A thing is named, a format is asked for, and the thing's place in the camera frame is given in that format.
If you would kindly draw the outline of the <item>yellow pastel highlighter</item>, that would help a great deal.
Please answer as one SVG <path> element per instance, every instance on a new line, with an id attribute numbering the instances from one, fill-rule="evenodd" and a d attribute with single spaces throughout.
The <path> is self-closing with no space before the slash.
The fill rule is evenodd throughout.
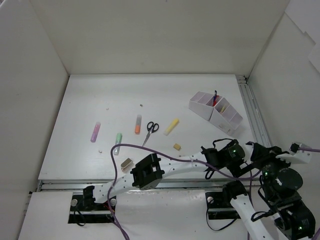
<path id="1" fill-rule="evenodd" d="M 224 112 L 225 108 L 226 108 L 226 105 L 224 105 L 224 106 L 221 108 L 220 114 L 222 114 L 222 113 Z"/>

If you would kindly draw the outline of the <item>red gel pen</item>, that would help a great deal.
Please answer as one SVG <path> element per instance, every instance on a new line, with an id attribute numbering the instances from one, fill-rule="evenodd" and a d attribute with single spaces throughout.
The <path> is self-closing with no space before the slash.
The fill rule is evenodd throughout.
<path id="1" fill-rule="evenodd" d="M 219 95 L 217 95 L 217 96 L 216 96 L 216 98 L 215 98 L 215 100 L 214 100 L 214 102 L 213 102 L 213 103 L 214 103 L 214 105 L 213 105 L 213 106 L 215 106 L 215 105 L 217 104 L 217 102 L 219 101 L 219 98 L 220 98 L 220 96 L 219 96 Z"/>

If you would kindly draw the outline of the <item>black handled scissors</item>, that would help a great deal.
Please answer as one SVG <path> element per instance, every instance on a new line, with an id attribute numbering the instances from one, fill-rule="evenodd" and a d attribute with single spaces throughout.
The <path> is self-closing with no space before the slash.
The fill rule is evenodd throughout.
<path id="1" fill-rule="evenodd" d="M 155 133 L 156 131 L 158 131 L 158 129 L 159 129 L 159 124 L 156 123 L 156 122 L 150 121 L 150 122 L 147 124 L 146 128 L 147 128 L 147 135 L 146 135 L 146 137 L 145 137 L 145 139 L 144 139 L 144 142 L 143 142 L 143 144 L 142 144 L 143 147 L 145 146 L 145 144 L 146 144 L 147 141 L 149 140 L 151 134 L 153 134 L 153 133 Z"/>

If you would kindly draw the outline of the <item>orange highlighter marker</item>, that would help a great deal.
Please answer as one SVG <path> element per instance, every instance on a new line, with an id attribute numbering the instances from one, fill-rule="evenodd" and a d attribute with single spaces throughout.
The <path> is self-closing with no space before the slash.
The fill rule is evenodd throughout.
<path id="1" fill-rule="evenodd" d="M 142 115 L 138 114 L 136 117 L 134 133 L 139 135 L 141 132 Z"/>

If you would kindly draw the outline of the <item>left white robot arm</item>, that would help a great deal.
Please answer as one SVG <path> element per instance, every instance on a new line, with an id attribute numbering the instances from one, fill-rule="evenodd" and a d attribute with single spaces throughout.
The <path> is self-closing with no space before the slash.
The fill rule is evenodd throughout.
<path id="1" fill-rule="evenodd" d="M 233 139 L 221 150 L 201 147 L 193 155 L 171 158 L 158 151 L 148 149 L 151 154 L 140 160 L 125 175 L 115 176 L 114 180 L 100 185 L 90 185 L 83 189 L 82 204 L 89 210 L 106 203 L 112 197 L 130 190 L 151 190 L 162 181 L 173 175 L 189 172 L 209 172 L 222 168 L 241 169 L 246 151 L 236 139 Z"/>

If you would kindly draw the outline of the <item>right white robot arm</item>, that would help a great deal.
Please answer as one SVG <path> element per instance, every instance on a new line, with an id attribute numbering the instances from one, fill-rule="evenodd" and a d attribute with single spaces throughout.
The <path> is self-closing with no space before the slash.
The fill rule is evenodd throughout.
<path id="1" fill-rule="evenodd" d="M 314 149 L 303 143 L 292 143 L 290 151 L 277 146 L 265 147 L 249 141 L 252 147 L 250 165 L 244 171 L 258 169 L 260 187 L 257 191 L 268 206 L 267 211 L 256 211 L 250 194 L 239 181 L 232 181 L 222 188 L 221 200 L 232 206 L 254 240 L 271 240 L 272 236 L 263 225 L 263 218 L 271 218 L 277 230 L 287 240 L 317 240 L 320 231 L 316 220 L 304 204 L 298 190 L 303 186 L 302 176 L 291 168 L 292 164 L 308 164 Z"/>

